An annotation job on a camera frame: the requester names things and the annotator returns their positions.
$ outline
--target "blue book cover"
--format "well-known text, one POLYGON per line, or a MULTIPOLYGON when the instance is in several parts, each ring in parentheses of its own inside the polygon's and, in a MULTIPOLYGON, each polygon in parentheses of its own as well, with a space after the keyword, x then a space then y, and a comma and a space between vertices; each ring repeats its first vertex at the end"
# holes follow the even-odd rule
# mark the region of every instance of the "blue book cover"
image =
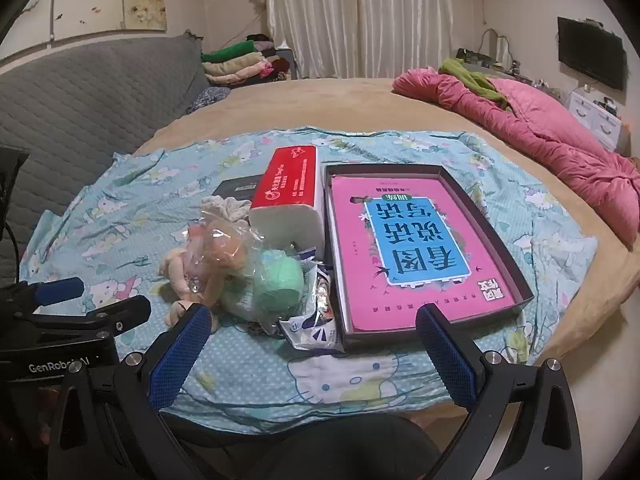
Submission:
POLYGON ((386 194, 366 203, 391 285, 419 285, 471 274, 458 244, 431 200, 386 194))

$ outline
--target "red tissue package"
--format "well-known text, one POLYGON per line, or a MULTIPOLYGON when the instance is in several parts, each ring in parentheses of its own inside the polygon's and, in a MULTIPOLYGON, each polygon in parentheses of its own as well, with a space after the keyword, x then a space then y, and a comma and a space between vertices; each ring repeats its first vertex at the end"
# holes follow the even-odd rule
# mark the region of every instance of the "red tissue package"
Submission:
POLYGON ((278 148, 271 157, 249 211, 251 226, 272 246, 324 253, 320 162, 315 146, 278 148))

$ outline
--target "wall mural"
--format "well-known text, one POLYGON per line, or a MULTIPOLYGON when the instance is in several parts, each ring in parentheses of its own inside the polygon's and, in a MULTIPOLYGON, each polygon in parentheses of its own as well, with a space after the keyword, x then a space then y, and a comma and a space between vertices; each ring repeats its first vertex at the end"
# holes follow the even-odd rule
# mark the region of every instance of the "wall mural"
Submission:
POLYGON ((0 59, 110 30, 166 30, 164 0, 30 0, 0 44, 0 59))

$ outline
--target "book cover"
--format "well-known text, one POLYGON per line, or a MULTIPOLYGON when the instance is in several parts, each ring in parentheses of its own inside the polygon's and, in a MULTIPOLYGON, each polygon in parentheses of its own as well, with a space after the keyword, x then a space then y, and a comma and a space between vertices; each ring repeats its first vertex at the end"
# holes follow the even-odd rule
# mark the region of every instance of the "book cover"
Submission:
POLYGON ((356 330, 415 326, 436 303, 449 320, 514 299, 478 234, 434 178, 332 179, 338 250, 356 330))

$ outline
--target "white dresser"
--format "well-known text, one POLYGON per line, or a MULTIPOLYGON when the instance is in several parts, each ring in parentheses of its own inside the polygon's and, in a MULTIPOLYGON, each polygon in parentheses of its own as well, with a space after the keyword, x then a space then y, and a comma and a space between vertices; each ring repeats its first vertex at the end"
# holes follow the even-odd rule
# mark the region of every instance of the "white dresser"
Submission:
POLYGON ((569 98, 569 111, 610 152, 618 152, 624 155, 628 150, 628 130, 623 126, 619 118, 610 114, 604 108, 600 108, 587 98, 572 92, 569 98))

